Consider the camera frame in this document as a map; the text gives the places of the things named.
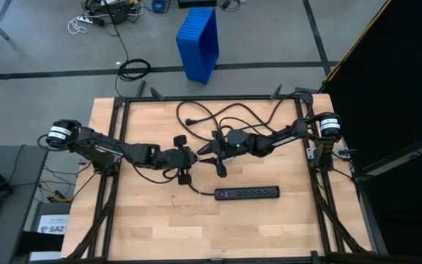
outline white sticker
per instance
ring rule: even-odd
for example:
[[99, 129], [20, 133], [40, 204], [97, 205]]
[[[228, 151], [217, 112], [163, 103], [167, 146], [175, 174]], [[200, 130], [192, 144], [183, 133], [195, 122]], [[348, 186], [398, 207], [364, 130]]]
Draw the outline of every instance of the white sticker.
[[50, 132], [50, 133], [48, 133], [48, 136], [54, 136], [54, 137], [57, 137], [57, 138], [63, 139], [63, 140], [66, 139], [66, 135], [64, 135], [62, 133], [57, 133], [57, 132]]
[[275, 143], [273, 143], [273, 144], [271, 144], [271, 145], [272, 145], [272, 146], [274, 146], [274, 147], [281, 146], [282, 144], [287, 143], [287, 142], [290, 142], [290, 141], [292, 141], [292, 140], [294, 140], [294, 139], [295, 139], [295, 137], [294, 137], [294, 136], [290, 136], [290, 137], [289, 137], [289, 138], [287, 138], [287, 139], [280, 140], [280, 141], [275, 142]]
[[320, 130], [324, 130], [326, 128], [340, 128], [340, 125], [338, 124], [333, 124], [333, 123], [329, 123], [329, 124], [325, 124], [322, 127], [320, 127]]
[[68, 136], [71, 136], [71, 131], [67, 130], [66, 128], [60, 128], [60, 127], [53, 126], [53, 127], [51, 127], [50, 131], [61, 132], [61, 133], [67, 134]]
[[37, 232], [64, 235], [70, 215], [45, 215], [40, 217]]
[[338, 120], [336, 118], [329, 118], [327, 120], [320, 121], [320, 125], [324, 125], [324, 124], [328, 124], [328, 123], [338, 124]]

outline metal clamp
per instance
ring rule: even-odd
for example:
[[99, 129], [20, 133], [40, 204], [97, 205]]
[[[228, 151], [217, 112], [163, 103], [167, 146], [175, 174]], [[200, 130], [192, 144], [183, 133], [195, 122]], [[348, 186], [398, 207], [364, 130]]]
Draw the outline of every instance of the metal clamp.
[[[306, 149], [307, 158], [309, 160], [314, 159], [314, 151], [315, 151], [315, 147], [308, 147]], [[351, 155], [349, 154], [347, 147], [334, 147], [333, 148], [333, 156], [334, 156], [334, 158], [340, 158], [340, 159], [343, 159], [343, 160], [351, 159]]]

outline white cable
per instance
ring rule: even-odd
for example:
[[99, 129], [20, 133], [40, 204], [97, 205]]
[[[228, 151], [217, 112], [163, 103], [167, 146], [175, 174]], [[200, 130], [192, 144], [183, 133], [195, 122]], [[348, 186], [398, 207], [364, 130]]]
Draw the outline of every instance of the white cable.
[[203, 184], [201, 184], [200, 186], [199, 186], [199, 188], [198, 189], [196, 189], [198, 192], [199, 192], [199, 206], [198, 206], [198, 208], [194, 211], [194, 212], [191, 212], [191, 213], [180, 213], [178, 210], [177, 210], [177, 207], [175, 206], [175, 203], [174, 203], [174, 195], [172, 195], [171, 196], [171, 199], [172, 199], [172, 207], [174, 208], [174, 211], [175, 211], [175, 213], [177, 213], [177, 214], [179, 214], [179, 215], [181, 215], [181, 216], [194, 216], [194, 215], [196, 215], [197, 213], [199, 213], [199, 211], [203, 208], [203, 194], [201, 194], [201, 192], [200, 192], [200, 189], [201, 189], [201, 187], [203, 187], [203, 185], [204, 185], [205, 183], [203, 183]]
[[128, 15], [134, 15], [134, 16], [142, 15], [143, 14], [143, 11], [144, 11], [143, 1], [140, 1], [140, 3], [141, 3], [141, 7], [140, 7], [141, 8], [141, 11], [139, 13], [137, 13], [137, 14], [128, 14]]
[[87, 29], [85, 27], [78, 25], [78, 21], [76, 20], [76, 18], [71, 19], [70, 22], [67, 23], [67, 30], [71, 34], [77, 34], [79, 32], [87, 33]]

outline black power strip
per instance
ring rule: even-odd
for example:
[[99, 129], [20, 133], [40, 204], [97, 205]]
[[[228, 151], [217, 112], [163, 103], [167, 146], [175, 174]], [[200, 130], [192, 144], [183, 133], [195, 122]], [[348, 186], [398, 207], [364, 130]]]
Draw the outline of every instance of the black power strip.
[[218, 201], [233, 199], [269, 199], [279, 198], [278, 186], [249, 187], [249, 188], [217, 188], [214, 198]]

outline black panel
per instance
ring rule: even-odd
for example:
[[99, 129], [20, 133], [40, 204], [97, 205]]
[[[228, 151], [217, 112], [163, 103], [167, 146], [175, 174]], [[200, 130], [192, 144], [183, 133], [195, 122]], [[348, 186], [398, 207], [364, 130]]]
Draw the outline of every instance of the black panel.
[[364, 187], [388, 253], [422, 257], [422, 155]]
[[392, 1], [325, 85], [358, 171], [422, 142], [422, 1]]

